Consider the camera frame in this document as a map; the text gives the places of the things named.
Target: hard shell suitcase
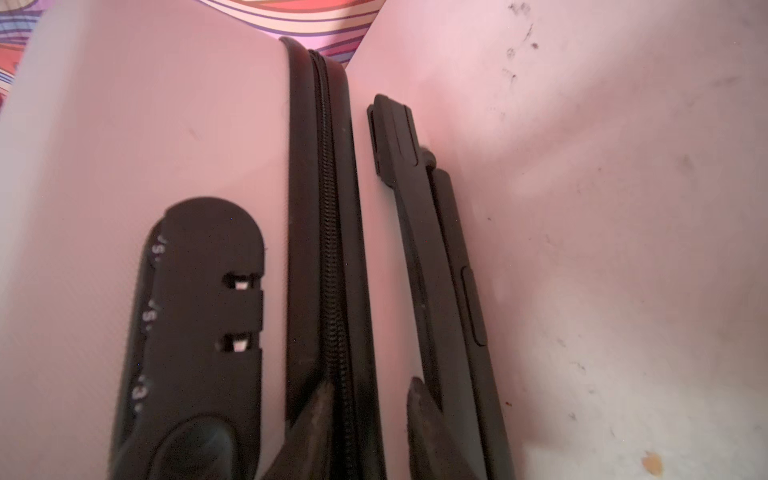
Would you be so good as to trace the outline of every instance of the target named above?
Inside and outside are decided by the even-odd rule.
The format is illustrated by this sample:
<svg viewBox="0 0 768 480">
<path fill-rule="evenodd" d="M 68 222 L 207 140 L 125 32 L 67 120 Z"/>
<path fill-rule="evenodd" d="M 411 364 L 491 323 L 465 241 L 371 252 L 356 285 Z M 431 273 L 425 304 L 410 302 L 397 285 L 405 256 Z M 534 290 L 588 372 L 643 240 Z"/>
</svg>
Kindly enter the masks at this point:
<svg viewBox="0 0 768 480">
<path fill-rule="evenodd" d="M 377 387 L 397 348 L 376 361 L 354 150 L 401 161 L 388 134 L 422 184 L 382 179 L 432 212 L 397 200 L 425 366 L 411 470 L 512 475 L 450 182 L 410 113 L 353 145 L 337 63 L 187 0 L 57 6 L 19 78 L 0 117 L 10 477 L 385 478 L 379 402 L 406 399 Z M 431 249 L 408 245 L 419 226 Z"/>
</svg>

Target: suitcase handle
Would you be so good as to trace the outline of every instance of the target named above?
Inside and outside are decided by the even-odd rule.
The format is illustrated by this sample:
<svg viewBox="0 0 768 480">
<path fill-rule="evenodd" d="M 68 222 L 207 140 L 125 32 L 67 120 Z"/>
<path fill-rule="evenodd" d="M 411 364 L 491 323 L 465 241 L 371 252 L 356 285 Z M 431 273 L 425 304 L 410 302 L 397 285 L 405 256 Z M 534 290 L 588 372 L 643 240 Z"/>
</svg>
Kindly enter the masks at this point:
<svg viewBox="0 0 768 480">
<path fill-rule="evenodd" d="M 395 194 L 426 387 L 475 475 L 513 478 L 450 177 L 419 146 L 410 108 L 376 95 L 368 119 L 376 173 Z"/>
</svg>

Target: zipper track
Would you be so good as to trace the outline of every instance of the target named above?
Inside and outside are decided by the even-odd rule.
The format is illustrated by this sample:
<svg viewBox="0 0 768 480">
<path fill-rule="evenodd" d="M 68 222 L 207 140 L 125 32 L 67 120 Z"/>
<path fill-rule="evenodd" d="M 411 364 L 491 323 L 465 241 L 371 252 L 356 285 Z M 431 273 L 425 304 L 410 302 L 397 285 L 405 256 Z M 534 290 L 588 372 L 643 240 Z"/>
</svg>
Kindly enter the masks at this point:
<svg viewBox="0 0 768 480">
<path fill-rule="evenodd" d="M 326 62 L 310 51 L 315 73 L 318 124 L 318 167 L 320 209 L 320 319 L 323 329 L 323 368 L 338 395 L 334 405 L 332 476 L 357 479 L 357 432 L 355 423 L 352 372 L 346 318 L 339 197 L 336 182 L 336 156 L 333 148 L 333 123 Z"/>
</svg>

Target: colorful patterned fabric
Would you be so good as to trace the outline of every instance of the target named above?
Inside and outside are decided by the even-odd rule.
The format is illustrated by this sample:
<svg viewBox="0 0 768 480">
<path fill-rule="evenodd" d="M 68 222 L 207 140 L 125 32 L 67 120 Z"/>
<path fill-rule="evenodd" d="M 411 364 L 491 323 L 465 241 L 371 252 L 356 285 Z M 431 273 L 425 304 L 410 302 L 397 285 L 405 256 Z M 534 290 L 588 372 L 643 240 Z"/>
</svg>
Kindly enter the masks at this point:
<svg viewBox="0 0 768 480">
<path fill-rule="evenodd" d="M 199 0 L 346 65 L 384 0 Z"/>
<path fill-rule="evenodd" d="M 0 0 L 0 105 L 11 90 L 32 30 L 54 1 Z M 294 37 L 346 65 L 385 0 L 198 1 L 274 37 Z"/>
<path fill-rule="evenodd" d="M 0 104 L 13 83 L 24 46 L 54 0 L 0 0 Z"/>
</svg>

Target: black combination lock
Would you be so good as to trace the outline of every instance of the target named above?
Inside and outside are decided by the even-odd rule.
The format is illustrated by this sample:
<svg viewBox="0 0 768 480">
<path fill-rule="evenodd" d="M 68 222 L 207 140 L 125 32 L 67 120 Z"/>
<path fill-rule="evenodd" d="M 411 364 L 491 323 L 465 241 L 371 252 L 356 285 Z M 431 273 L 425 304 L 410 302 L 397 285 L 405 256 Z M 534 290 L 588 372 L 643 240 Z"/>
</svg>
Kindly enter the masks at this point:
<svg viewBox="0 0 768 480">
<path fill-rule="evenodd" d="M 231 202 L 176 204 L 144 247 L 113 480 L 253 478 L 259 459 L 264 243 Z"/>
</svg>

